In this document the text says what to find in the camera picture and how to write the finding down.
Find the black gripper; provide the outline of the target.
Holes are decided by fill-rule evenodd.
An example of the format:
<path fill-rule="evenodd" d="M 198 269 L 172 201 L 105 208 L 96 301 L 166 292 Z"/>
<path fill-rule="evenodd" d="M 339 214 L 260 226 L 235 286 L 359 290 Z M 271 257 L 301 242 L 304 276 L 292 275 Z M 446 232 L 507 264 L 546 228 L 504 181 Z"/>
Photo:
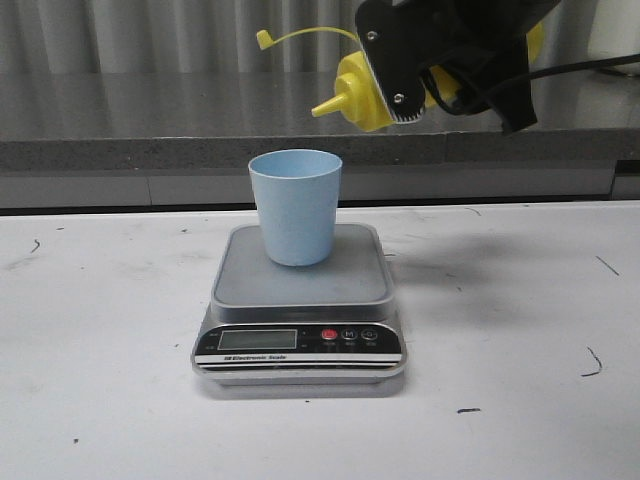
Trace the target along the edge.
<path fill-rule="evenodd" d="M 492 97 L 502 132 L 534 125 L 528 32 L 556 1 L 364 1 L 355 26 L 374 83 L 395 123 L 421 119 L 426 93 L 418 61 L 424 66 L 457 61 L 478 69 L 497 61 L 498 85 Z"/>

